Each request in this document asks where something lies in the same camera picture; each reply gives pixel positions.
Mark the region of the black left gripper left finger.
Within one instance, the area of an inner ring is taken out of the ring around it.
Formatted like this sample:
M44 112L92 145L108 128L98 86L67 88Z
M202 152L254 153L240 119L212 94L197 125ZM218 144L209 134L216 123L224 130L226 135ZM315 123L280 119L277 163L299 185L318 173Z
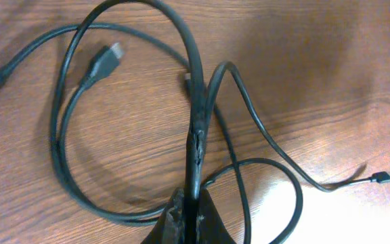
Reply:
M184 243L185 219L183 215L184 191L177 188L165 205L152 231L142 244Z

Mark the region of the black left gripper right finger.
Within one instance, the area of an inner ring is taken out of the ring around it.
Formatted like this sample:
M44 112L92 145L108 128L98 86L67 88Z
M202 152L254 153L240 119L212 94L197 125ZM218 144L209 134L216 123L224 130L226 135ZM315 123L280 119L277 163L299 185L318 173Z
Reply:
M215 204L207 189L200 191L197 217L197 243L200 244L235 244L226 230Z

